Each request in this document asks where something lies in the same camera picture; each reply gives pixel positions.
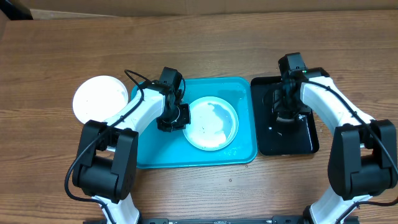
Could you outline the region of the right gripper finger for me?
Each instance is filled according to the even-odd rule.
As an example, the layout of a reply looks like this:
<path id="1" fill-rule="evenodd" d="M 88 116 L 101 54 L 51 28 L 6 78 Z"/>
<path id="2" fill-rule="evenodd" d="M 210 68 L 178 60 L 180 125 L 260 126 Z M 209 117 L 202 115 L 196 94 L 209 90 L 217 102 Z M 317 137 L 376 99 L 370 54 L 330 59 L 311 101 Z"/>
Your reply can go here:
<path id="1" fill-rule="evenodd" d="M 276 119 L 284 118 L 283 93 L 281 90 L 273 92 L 272 112 Z"/>
<path id="2" fill-rule="evenodd" d="M 305 104 L 296 104 L 293 106 L 293 119 L 299 119 L 301 115 L 308 116 L 311 114 L 311 108 Z"/>

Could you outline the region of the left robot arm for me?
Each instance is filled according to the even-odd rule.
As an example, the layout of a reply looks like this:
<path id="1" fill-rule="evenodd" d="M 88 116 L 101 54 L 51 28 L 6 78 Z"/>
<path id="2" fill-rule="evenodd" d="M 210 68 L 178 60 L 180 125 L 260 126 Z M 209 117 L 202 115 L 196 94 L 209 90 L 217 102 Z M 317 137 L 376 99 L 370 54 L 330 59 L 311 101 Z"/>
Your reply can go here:
<path id="1" fill-rule="evenodd" d="M 182 103 L 184 93 L 178 87 L 139 88 L 118 114 L 105 122 L 89 120 L 65 176 L 67 195 L 98 204 L 104 223 L 139 223 L 140 213 L 130 195 L 139 136 L 153 121 L 165 132 L 185 128 L 190 115 Z"/>

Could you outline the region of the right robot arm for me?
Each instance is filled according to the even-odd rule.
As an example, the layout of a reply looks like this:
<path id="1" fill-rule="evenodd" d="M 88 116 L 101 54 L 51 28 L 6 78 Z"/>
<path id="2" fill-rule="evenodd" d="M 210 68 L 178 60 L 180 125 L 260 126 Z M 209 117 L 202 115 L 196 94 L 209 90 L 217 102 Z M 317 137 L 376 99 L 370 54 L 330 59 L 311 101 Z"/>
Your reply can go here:
<path id="1" fill-rule="evenodd" d="M 284 119 L 314 111 L 333 135 L 329 187 L 303 213 L 304 223 L 343 223 L 360 205 L 390 207 L 373 197 L 397 185 L 397 134 L 388 119 L 377 121 L 337 89 L 322 68 L 281 73 L 275 112 Z"/>

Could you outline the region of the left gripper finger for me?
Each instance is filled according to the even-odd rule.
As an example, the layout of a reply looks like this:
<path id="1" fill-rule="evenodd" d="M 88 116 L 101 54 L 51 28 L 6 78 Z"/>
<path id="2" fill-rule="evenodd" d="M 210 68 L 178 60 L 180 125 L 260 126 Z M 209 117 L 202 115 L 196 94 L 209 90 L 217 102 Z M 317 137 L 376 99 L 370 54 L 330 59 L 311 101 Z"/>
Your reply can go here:
<path id="1" fill-rule="evenodd" d="M 186 128 L 186 125 L 190 124 L 190 109 L 189 104 L 180 104 L 178 105 L 179 116 L 177 118 L 177 128 Z"/>
<path id="2" fill-rule="evenodd" d="M 166 122 L 161 119 L 157 119 L 157 129 L 163 131 L 163 132 L 172 132 L 180 129 L 180 126 L 178 125 L 177 122 Z"/>

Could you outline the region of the white pink-rimmed plate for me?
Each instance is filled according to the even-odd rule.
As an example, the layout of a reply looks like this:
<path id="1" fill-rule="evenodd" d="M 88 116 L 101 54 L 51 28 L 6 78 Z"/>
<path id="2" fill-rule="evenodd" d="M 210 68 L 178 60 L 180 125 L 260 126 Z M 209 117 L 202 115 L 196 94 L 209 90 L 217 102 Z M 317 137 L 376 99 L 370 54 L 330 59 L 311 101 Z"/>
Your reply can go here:
<path id="1" fill-rule="evenodd" d="M 74 94 L 72 108 L 83 124 L 89 120 L 104 121 L 128 103 L 128 92 L 117 78 L 100 75 L 82 83 Z"/>

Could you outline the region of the green scrubbing sponge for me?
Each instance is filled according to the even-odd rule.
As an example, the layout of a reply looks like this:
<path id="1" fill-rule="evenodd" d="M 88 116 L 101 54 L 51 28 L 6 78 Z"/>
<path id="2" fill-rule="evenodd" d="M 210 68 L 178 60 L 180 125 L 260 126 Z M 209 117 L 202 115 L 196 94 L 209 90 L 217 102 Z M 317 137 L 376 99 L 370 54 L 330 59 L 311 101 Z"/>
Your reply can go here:
<path id="1" fill-rule="evenodd" d="M 278 116 L 276 121 L 279 123 L 294 123 L 301 119 L 302 119 L 302 115 L 298 114 L 292 118 L 281 118 L 280 116 Z"/>

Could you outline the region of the light blue plate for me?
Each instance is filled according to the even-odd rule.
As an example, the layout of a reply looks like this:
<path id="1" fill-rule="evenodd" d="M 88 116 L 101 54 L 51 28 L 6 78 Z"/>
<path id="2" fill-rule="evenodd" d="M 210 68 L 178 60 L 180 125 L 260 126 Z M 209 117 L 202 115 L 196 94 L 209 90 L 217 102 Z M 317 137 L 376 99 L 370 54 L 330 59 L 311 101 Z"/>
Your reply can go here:
<path id="1" fill-rule="evenodd" d="M 187 141 L 203 151 L 217 151 L 232 143 L 239 128 L 238 115 L 230 103 L 205 96 L 189 104 L 190 124 L 183 130 Z"/>

